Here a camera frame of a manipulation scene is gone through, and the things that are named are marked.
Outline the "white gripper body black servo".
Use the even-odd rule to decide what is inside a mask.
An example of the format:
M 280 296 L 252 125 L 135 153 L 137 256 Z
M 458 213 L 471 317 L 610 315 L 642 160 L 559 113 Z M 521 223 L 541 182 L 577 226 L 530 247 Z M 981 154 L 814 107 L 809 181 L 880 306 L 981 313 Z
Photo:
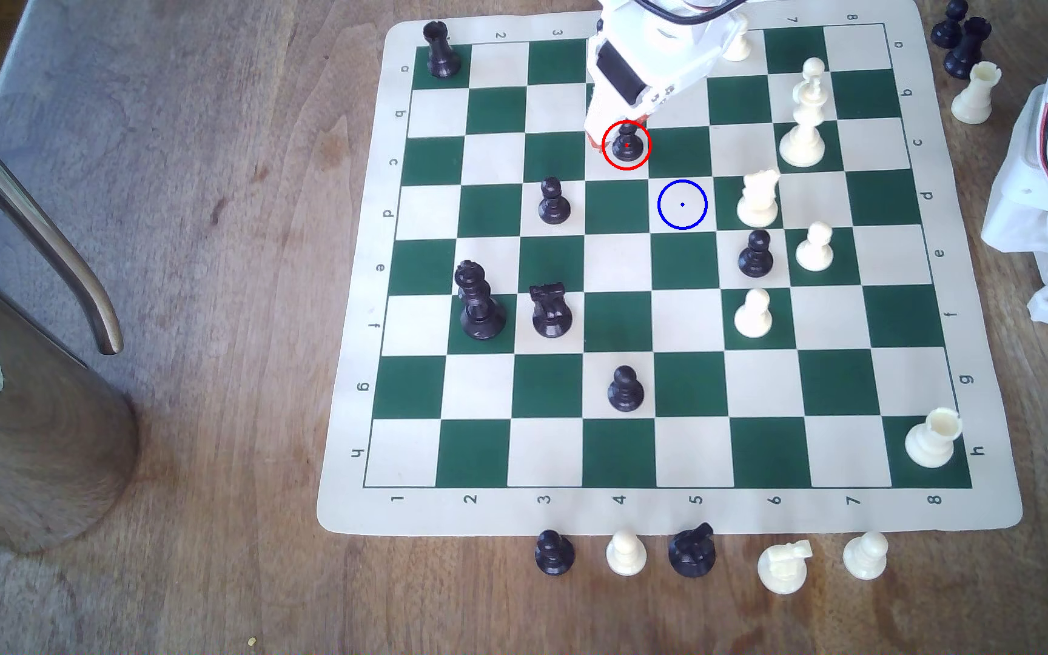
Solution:
M 693 82 L 748 29 L 742 1 L 602 1 L 587 39 L 593 91 L 615 91 L 620 115 L 650 109 Z

